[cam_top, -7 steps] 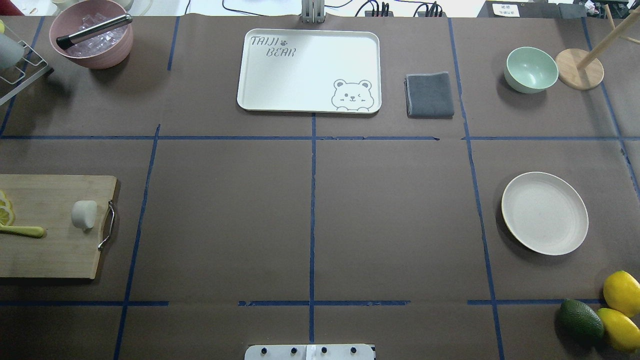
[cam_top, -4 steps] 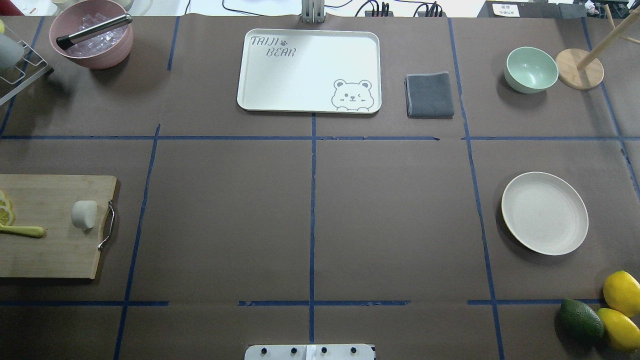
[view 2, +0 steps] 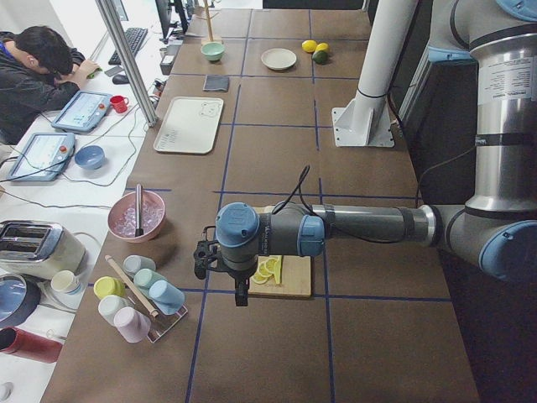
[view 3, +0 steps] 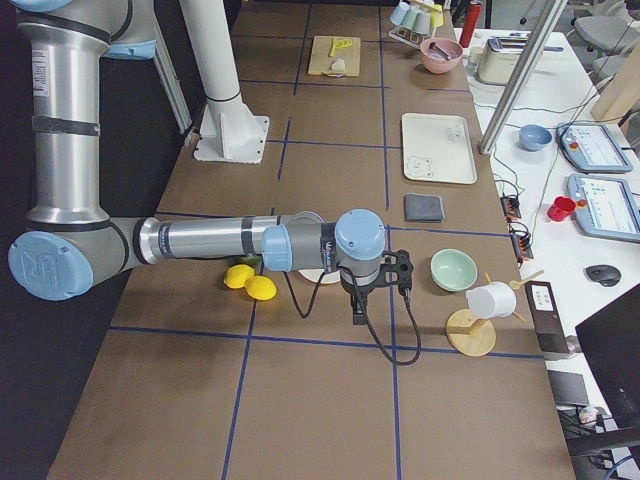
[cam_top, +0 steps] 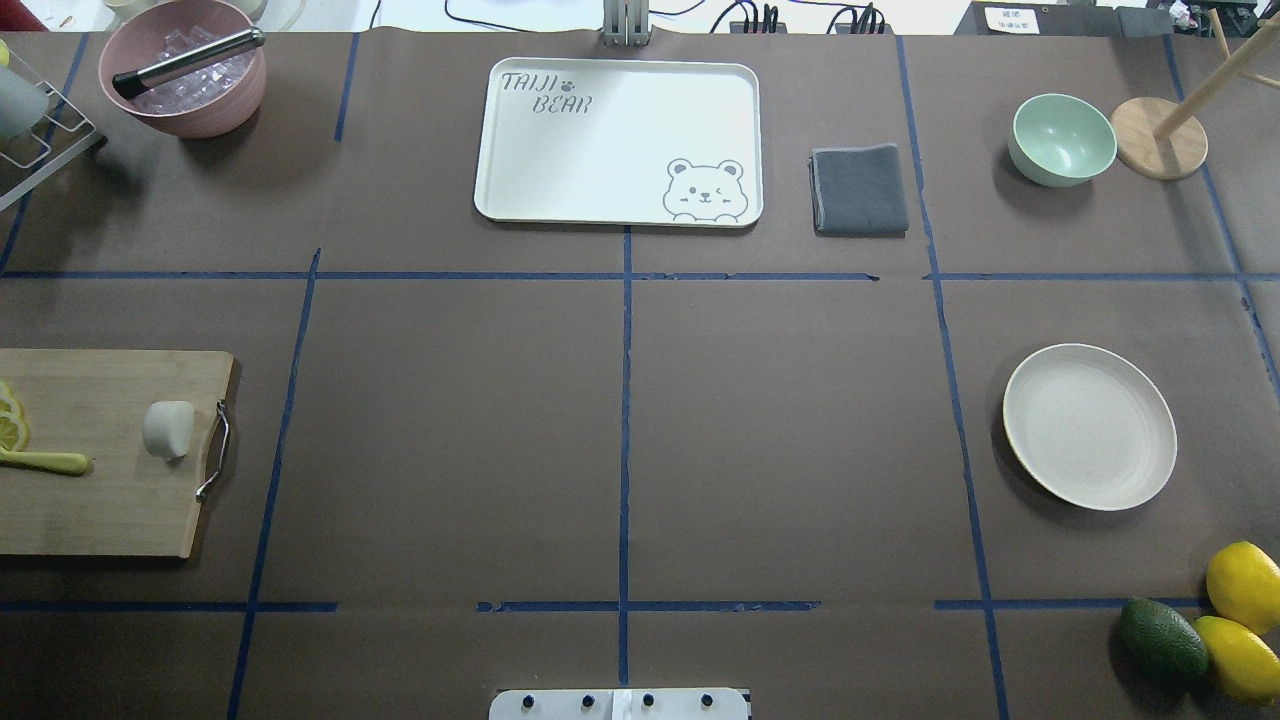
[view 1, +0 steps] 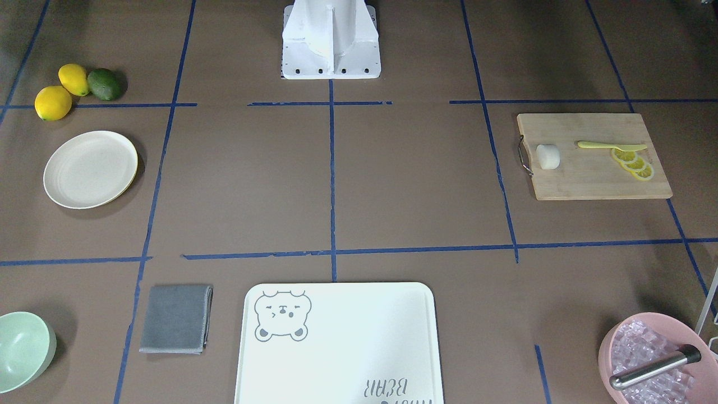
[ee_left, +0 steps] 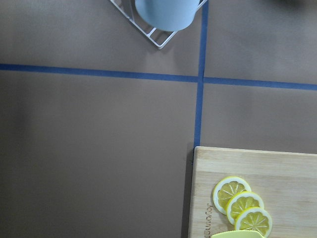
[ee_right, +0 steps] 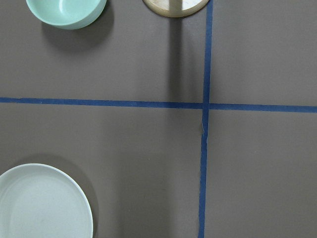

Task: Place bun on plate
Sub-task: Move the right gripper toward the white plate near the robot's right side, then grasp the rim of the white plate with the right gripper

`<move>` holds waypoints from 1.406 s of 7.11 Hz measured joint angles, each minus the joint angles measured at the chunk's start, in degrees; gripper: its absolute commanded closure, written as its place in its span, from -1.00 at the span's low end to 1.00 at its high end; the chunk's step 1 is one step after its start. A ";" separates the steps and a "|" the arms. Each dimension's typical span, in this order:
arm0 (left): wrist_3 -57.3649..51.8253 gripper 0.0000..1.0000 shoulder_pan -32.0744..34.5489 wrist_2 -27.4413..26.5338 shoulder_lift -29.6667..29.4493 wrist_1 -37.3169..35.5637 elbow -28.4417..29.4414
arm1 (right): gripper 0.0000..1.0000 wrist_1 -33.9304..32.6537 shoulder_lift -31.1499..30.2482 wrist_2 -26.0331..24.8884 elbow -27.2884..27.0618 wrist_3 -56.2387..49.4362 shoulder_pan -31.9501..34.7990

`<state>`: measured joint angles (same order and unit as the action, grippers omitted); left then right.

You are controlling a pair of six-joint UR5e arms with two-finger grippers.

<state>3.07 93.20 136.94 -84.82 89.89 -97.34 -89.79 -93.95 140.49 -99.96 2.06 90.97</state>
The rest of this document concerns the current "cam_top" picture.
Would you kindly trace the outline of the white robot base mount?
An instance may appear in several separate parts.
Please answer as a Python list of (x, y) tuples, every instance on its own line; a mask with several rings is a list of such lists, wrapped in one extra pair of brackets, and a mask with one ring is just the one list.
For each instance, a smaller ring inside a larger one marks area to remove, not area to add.
[(728, 687), (511, 689), (489, 719), (751, 719), (748, 691)]

